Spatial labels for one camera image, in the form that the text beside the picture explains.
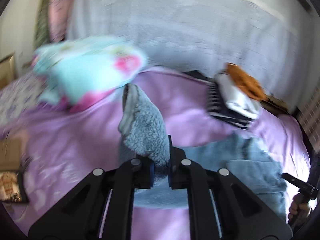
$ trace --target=framed picture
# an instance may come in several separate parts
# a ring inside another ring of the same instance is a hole
[[[14,55],[0,59],[0,89],[16,79]]]

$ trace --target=black and white striped cloth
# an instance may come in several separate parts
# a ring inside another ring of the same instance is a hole
[[[253,123],[253,119],[226,107],[219,91],[219,85],[215,81],[208,84],[207,112],[209,115],[241,129],[248,129]]]

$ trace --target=folded clothing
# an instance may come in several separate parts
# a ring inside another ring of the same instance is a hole
[[[248,129],[253,123],[253,119],[227,108],[221,97],[219,85],[215,81],[208,84],[207,112],[218,120],[241,129]]]
[[[35,51],[33,72],[45,78],[40,100],[61,101],[82,111],[131,81],[145,66],[145,54],[108,36],[44,45]]]
[[[266,95],[259,82],[252,76],[249,76],[238,65],[228,63],[227,72],[237,87],[249,98],[257,101],[266,99]]]
[[[245,139],[233,133],[225,140],[183,150],[188,159],[199,163],[207,170],[229,168],[268,207],[285,220],[286,182],[281,178],[281,165],[261,149],[259,144],[258,138]],[[187,190],[172,190],[168,186],[168,179],[163,178],[155,187],[137,192],[134,205],[164,209],[187,208]]]
[[[220,73],[216,75],[215,80],[219,85],[219,91],[227,108],[251,119],[259,117],[261,104],[243,93],[234,84],[230,75]]]

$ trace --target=white cloth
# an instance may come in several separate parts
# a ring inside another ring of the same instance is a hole
[[[228,74],[218,74],[216,81],[227,108],[251,119],[259,117],[261,104],[243,93]]]
[[[74,0],[67,38],[123,37],[151,64],[207,77],[232,62],[294,107],[308,73],[311,24],[297,0]]]

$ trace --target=patterned cushion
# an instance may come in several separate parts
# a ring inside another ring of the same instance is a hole
[[[0,90],[0,126],[32,108],[43,91],[42,82],[32,72],[25,74]]]

